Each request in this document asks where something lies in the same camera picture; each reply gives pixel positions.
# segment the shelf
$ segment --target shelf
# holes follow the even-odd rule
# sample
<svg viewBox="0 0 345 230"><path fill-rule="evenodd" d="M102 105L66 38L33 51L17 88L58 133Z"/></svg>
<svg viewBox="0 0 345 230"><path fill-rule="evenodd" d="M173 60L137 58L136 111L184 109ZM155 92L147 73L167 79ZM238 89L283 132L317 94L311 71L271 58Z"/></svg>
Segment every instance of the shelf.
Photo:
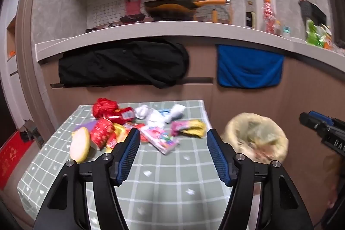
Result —
<svg viewBox="0 0 345 230"><path fill-rule="evenodd" d="M15 38L15 30L16 30L16 16L12 19L10 24L8 25L6 32L6 41L7 41L7 55L8 60L10 60L14 54L11 54L11 52L16 52L16 38Z"/></svg>
<svg viewBox="0 0 345 230"><path fill-rule="evenodd" d="M8 74L9 74L10 76L13 75L13 74L15 74L15 72L18 71L16 55L14 55L13 57L11 57L11 58L7 61L7 71L8 71Z"/></svg>

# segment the wok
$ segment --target wok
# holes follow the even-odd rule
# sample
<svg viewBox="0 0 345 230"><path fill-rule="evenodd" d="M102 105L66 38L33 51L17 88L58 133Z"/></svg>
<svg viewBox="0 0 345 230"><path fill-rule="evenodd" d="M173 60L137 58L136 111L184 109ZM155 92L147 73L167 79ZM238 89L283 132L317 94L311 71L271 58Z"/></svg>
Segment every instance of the wok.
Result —
<svg viewBox="0 0 345 230"><path fill-rule="evenodd" d="M192 20L196 9L210 4L228 4L229 0L152 0L144 2L145 10L154 20Z"/></svg>

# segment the red snack package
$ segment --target red snack package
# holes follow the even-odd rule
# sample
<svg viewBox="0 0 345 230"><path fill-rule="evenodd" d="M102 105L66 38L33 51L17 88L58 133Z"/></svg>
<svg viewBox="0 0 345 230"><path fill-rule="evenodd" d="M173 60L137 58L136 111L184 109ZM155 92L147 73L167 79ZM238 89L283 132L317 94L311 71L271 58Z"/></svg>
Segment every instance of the red snack package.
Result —
<svg viewBox="0 0 345 230"><path fill-rule="evenodd" d="M137 128L140 131L140 128L142 128L144 126L145 126L145 124L142 124L142 123L137 124L137 123L128 122L128 123L124 124L124 127L127 130L127 135L129 134L129 132L132 128ZM141 131L140 131L140 141L141 142L149 142Z"/></svg>
<svg viewBox="0 0 345 230"><path fill-rule="evenodd" d="M100 118L90 132L90 146L101 150L113 132L113 123L105 118Z"/></svg>
<svg viewBox="0 0 345 230"><path fill-rule="evenodd" d="M116 109L113 112L106 112L103 117L113 123L123 125L126 122L132 121L135 115L133 108L129 106L128 108Z"/></svg>
<svg viewBox="0 0 345 230"><path fill-rule="evenodd" d="M112 152L113 148L117 144L116 137L117 136L116 136L115 132L113 132L110 135L109 139L107 140L107 145L106 145L107 150L106 150L106 152L108 152L108 153Z"/></svg>
<svg viewBox="0 0 345 230"><path fill-rule="evenodd" d="M112 112L115 109L118 109L117 102L108 100L106 98L99 98L92 107L92 112L94 118L101 118L106 112Z"/></svg>

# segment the orange handle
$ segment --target orange handle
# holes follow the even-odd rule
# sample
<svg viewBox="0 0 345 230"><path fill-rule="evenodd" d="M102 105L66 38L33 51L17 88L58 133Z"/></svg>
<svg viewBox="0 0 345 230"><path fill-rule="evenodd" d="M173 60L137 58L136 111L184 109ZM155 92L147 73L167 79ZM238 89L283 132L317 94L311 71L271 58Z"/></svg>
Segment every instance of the orange handle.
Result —
<svg viewBox="0 0 345 230"><path fill-rule="evenodd" d="M218 23L218 12L217 12L217 10L213 9L211 15L212 15L212 22Z"/></svg>
<svg viewBox="0 0 345 230"><path fill-rule="evenodd" d="M197 7L202 7L204 5L209 5L209 4L225 4L226 0L202 0L202 1L197 1L194 2L194 4Z"/></svg>

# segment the red can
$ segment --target red can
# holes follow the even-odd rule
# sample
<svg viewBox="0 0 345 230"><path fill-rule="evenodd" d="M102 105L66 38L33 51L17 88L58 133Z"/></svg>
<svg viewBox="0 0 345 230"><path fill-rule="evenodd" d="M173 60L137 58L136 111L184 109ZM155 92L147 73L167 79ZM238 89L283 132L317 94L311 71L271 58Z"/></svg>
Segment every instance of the red can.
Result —
<svg viewBox="0 0 345 230"><path fill-rule="evenodd" d="M105 118L99 118L90 132L90 146L94 149L101 150L113 132L113 123Z"/></svg>

